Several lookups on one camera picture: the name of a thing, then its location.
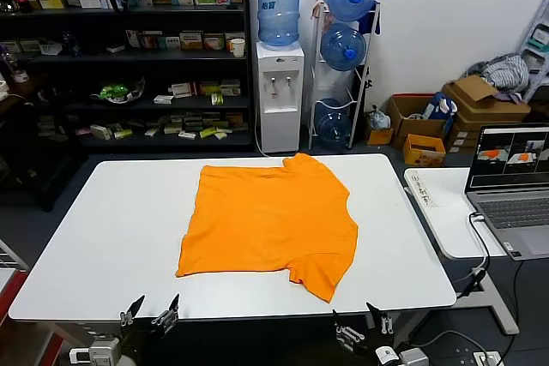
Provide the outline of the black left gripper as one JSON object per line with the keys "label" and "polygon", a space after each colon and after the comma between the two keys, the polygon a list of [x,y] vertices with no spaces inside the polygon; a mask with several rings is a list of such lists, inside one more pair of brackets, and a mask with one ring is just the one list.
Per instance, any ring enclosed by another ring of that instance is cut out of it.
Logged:
{"label": "black left gripper", "polygon": [[144,295],[137,298],[126,311],[120,313],[121,325],[121,354],[124,356],[141,356],[154,342],[164,338],[178,321],[179,294],[171,301],[167,310],[164,310],[154,319],[136,318]]}

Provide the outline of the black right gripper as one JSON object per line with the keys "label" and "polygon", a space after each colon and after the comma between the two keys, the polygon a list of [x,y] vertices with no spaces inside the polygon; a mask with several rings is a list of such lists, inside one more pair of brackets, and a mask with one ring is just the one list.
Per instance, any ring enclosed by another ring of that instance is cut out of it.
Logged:
{"label": "black right gripper", "polygon": [[371,316],[371,325],[369,329],[377,333],[366,334],[365,338],[349,326],[344,326],[340,322],[340,317],[335,309],[332,310],[335,337],[338,342],[348,351],[356,356],[370,356],[375,354],[375,350],[382,346],[388,346],[395,349],[395,336],[392,317],[373,305],[370,302],[365,303]]}

